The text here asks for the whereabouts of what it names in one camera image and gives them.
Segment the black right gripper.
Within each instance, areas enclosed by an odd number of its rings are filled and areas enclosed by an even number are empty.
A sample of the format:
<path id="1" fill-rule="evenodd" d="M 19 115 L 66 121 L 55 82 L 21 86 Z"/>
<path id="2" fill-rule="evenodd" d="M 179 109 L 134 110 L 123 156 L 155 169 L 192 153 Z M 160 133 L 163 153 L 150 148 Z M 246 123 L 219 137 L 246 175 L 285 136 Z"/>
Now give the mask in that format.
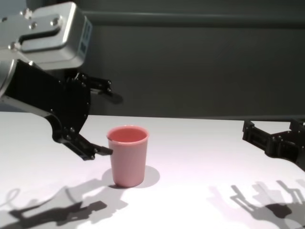
<path id="1" fill-rule="evenodd" d="M 269 153 L 269 157 L 283 159 L 305 171 L 305 125 L 301 120 L 292 119 L 290 131 L 269 134 L 246 120 L 242 139 Z"/>

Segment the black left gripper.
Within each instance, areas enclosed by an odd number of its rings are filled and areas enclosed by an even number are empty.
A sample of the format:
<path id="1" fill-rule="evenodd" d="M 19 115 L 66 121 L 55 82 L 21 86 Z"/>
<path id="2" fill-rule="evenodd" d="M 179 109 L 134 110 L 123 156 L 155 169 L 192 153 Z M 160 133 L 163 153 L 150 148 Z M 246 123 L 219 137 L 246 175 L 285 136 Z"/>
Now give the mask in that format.
<path id="1" fill-rule="evenodd" d="M 45 118 L 52 127 L 52 138 L 83 161 L 94 160 L 96 155 L 112 155 L 112 149 L 89 142 L 79 132 L 88 115 L 90 93 L 112 104 L 121 104 L 123 97 L 112 91 L 112 82 L 108 79 L 68 72 L 66 80 L 60 81 L 37 67 L 14 60 L 4 102 Z"/>

